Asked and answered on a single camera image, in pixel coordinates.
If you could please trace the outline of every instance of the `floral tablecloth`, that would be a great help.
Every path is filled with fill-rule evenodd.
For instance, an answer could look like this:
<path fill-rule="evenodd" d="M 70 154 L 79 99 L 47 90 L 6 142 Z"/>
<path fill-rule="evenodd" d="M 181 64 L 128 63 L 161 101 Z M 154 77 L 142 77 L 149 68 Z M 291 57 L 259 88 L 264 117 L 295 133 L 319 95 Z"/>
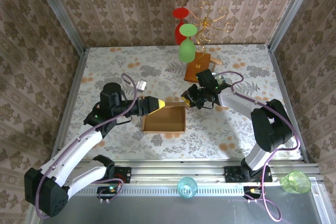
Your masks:
<path fill-rule="evenodd" d="M 263 100 L 282 101 L 265 45 L 216 45 L 207 46 L 207 51 L 223 61 L 215 72 L 235 70 L 243 74 L 245 81 L 237 85 L 237 90 Z M 178 46 L 90 48 L 67 142 L 99 101 L 106 83 L 120 83 L 126 96 L 133 97 L 132 87 L 121 80 L 124 72 L 136 81 L 147 81 L 142 95 L 181 101 L 180 95 L 192 83 L 183 80 L 186 64 L 179 61 L 177 54 Z M 228 74 L 221 78 L 231 84 L 239 76 Z M 133 117 L 131 123 L 116 126 L 87 158 L 98 154 L 111 159 L 243 158 L 255 145 L 251 121 L 231 108 L 192 108 L 187 110 L 186 117 L 185 134 L 144 134 L 142 119 Z M 294 141 L 285 145 L 294 146 Z M 300 154 L 283 152 L 276 158 L 299 159 Z"/>

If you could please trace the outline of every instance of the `orange wooden block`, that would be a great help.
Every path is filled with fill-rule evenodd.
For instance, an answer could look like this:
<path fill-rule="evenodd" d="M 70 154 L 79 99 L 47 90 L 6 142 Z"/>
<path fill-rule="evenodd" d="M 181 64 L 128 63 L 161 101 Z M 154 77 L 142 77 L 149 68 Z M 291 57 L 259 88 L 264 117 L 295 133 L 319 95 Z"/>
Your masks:
<path fill-rule="evenodd" d="M 196 74 L 209 68 L 210 54 L 205 54 L 203 57 L 201 57 L 202 55 L 203 53 L 197 52 L 195 55 L 195 59 L 192 62 L 188 63 L 187 70 L 184 76 L 185 81 L 198 83 Z"/>

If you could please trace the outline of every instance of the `metal frame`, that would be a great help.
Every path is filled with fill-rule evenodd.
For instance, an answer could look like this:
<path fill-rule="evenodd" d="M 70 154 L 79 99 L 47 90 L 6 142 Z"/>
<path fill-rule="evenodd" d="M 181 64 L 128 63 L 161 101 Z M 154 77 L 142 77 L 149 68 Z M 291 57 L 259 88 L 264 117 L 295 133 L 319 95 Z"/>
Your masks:
<path fill-rule="evenodd" d="M 286 89 L 285 83 L 283 81 L 277 59 L 275 57 L 274 51 L 272 51 L 271 49 L 269 49 L 269 56 L 271 58 L 273 69 L 274 69 L 275 75 L 276 75 L 278 83 L 279 83 L 280 91 L 281 91 L 281 94 L 282 94 L 282 97 L 283 97 L 283 100 L 284 100 L 284 103 L 285 103 L 285 107 L 286 107 L 286 110 L 287 110 L 287 113 L 288 113 L 288 117 L 289 117 L 291 123 L 293 124 L 294 129 L 298 133 L 300 139 L 302 139 L 301 132 L 300 132 L 300 129 L 299 129 L 299 125 L 298 125 L 298 122 L 295 118 L 292 105 L 290 104 L 287 89 Z M 303 160 L 306 163 L 309 163 L 309 157 L 308 157 L 308 154 L 307 154 L 307 149 L 306 149 L 303 141 L 301 141 L 300 149 L 301 149 L 301 155 L 303 157 Z"/>
<path fill-rule="evenodd" d="M 86 165 L 80 162 L 77 168 Z M 258 186 L 259 183 L 225 183 L 224 166 L 240 165 L 239 161 L 116 161 L 116 166 L 132 167 L 132 180 L 124 185 L 127 196 L 176 196 L 176 185 L 181 177 L 189 176 L 197 181 L 202 191 L 200 196 L 224 196 L 223 190 L 237 189 L 244 186 Z M 312 181 L 314 202 L 317 206 L 322 223 L 335 224 L 332 206 L 323 184 L 317 164 L 305 164 L 303 161 L 272 161 L 269 164 L 274 182 L 266 183 L 269 186 L 279 186 L 279 180 L 288 173 L 299 170 L 307 174 Z M 94 197 L 97 187 L 103 184 L 91 184 L 79 192 L 81 197 Z M 39 223 L 34 207 L 30 207 L 25 221 L 26 224 Z"/>
<path fill-rule="evenodd" d="M 81 78 L 83 76 L 86 62 L 89 56 L 89 49 L 86 50 L 85 54 L 80 58 L 78 68 L 76 70 L 74 82 L 71 86 L 69 99 L 65 108 L 64 115 L 62 117 L 61 126 L 57 135 L 57 140 L 53 149 L 53 156 L 57 153 L 59 147 L 62 147 L 63 141 L 66 139 L 69 124 L 71 121 L 72 113 L 75 108 L 76 98 L 79 91 L 79 86 L 81 83 Z M 270 58 L 274 66 L 274 70 L 279 82 L 279 86 L 284 97 L 286 108 L 289 113 L 289 117 L 293 122 L 294 127 L 298 130 L 298 126 L 292 111 L 292 107 L 289 103 L 289 98 L 283 83 L 283 79 L 280 74 L 279 66 L 277 65 L 275 56 L 270 52 Z M 306 149 L 304 145 L 301 146 L 301 152 L 304 161 L 308 160 Z M 176 187 L 178 181 L 184 177 L 193 177 L 197 184 L 203 189 L 225 189 L 228 185 L 225 184 L 224 178 L 224 166 L 240 166 L 239 159 L 163 159 L 159 161 L 132 161 L 124 160 L 117 161 L 116 166 L 127 166 L 132 167 L 132 180 L 131 184 L 125 185 L 125 189 L 148 189 L 148 187 L 159 188 L 159 189 L 172 189 Z M 269 166 L 271 168 L 272 177 L 274 179 L 273 183 L 266 183 L 266 186 L 279 186 L 279 180 L 285 177 L 288 173 L 293 170 L 300 170 L 312 177 L 316 182 L 316 185 L 312 187 L 313 193 L 315 194 L 315 203 L 319 209 L 320 218 L 323 223 L 335 223 L 334 222 L 334 212 L 330 203 L 328 194 L 326 193 L 325 186 L 323 184 L 323 177 L 320 174 L 317 164 L 307 164 L 303 160 L 296 161 L 282 161 L 276 160 L 271 161 Z M 83 160 L 77 166 L 77 168 L 83 167 L 88 161 Z M 259 183 L 244 183 L 244 186 L 255 186 Z M 90 187 L 98 186 L 98 184 L 92 184 Z M 82 191 L 82 196 L 90 196 L 90 190 Z M 33 224 L 39 223 L 39 218 L 36 216 L 35 208 L 30 206 L 28 215 L 25 219 L 25 223 Z"/>
<path fill-rule="evenodd" d="M 269 47 L 271 51 L 275 51 L 275 49 L 279 45 L 282 37 L 290 26 L 302 2 L 303 0 L 291 0 L 289 2 L 286 11 L 284 12 L 284 15 L 279 22 L 278 27 L 274 31 L 273 36 L 271 37 L 271 40 L 269 42 Z"/>
<path fill-rule="evenodd" d="M 78 55 L 82 55 L 85 50 L 85 45 L 80 38 L 75 26 L 73 25 L 70 17 L 68 16 L 66 10 L 64 9 L 60 0 L 47 0 L 51 9 L 54 11 L 56 17 L 61 23 L 64 31 L 69 36 L 73 46 L 77 50 Z"/>
<path fill-rule="evenodd" d="M 81 84 L 81 79 L 83 77 L 83 73 L 86 67 L 86 62 L 89 56 L 90 48 L 86 49 L 85 52 L 82 53 L 82 56 L 79 58 L 79 62 L 77 65 L 76 73 L 74 76 L 74 80 L 72 81 L 71 89 L 69 92 L 67 104 L 64 108 L 64 114 L 62 116 L 61 124 L 59 126 L 59 130 L 56 136 L 54 148 L 52 149 L 51 156 L 55 156 L 58 152 L 59 148 L 63 145 L 65 139 L 68 135 L 68 130 L 72 118 L 73 110 L 75 109 L 77 94 L 79 91 L 79 87 Z"/>

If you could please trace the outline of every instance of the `open cardboard box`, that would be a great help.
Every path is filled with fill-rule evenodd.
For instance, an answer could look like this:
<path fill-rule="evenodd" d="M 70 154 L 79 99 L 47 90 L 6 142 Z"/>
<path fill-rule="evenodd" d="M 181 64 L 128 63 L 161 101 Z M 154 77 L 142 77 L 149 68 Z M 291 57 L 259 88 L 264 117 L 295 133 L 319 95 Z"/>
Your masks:
<path fill-rule="evenodd" d="M 165 107 L 142 118 L 144 133 L 185 133 L 184 102 L 166 102 Z"/>

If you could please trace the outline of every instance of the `wooden block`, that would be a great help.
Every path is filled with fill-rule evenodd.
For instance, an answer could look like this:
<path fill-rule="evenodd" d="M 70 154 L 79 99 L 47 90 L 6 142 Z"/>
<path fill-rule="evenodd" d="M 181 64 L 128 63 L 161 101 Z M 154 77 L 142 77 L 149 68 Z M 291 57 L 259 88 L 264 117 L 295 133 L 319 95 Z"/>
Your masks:
<path fill-rule="evenodd" d="M 217 65 L 222 65 L 223 64 L 223 61 L 221 60 L 218 60 L 216 58 L 210 58 L 210 62 L 214 63 L 214 64 L 217 64 Z"/>
<path fill-rule="evenodd" d="M 203 57 L 201 57 L 202 55 L 203 53 L 197 52 L 195 55 L 195 59 L 192 62 L 188 63 L 187 70 L 184 76 L 185 81 L 198 83 L 196 74 L 209 68 L 210 54 L 205 54 Z"/>
<path fill-rule="evenodd" d="M 216 63 L 214 63 L 214 65 L 213 65 L 213 67 L 212 67 L 212 69 L 211 69 L 211 72 L 213 73 L 213 72 L 215 72 L 215 67 L 216 67 Z"/>

